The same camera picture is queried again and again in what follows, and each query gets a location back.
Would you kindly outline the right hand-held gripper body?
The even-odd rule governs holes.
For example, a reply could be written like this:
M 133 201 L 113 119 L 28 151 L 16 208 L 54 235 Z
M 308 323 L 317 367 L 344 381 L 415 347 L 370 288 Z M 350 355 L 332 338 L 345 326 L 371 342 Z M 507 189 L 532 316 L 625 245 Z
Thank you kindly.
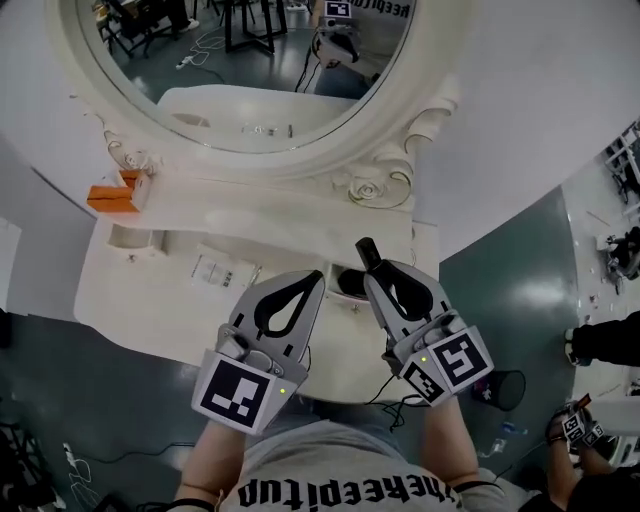
M 455 310 L 398 341 L 389 338 L 382 359 L 428 406 L 445 402 L 494 369 L 478 328 Z

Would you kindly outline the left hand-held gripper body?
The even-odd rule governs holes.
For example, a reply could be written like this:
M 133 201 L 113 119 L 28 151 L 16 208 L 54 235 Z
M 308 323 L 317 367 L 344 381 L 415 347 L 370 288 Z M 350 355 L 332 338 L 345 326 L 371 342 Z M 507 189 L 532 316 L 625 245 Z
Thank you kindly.
M 302 359 L 309 337 L 276 339 L 222 325 L 216 347 L 205 351 L 192 409 L 234 430 L 261 434 L 308 377 Z

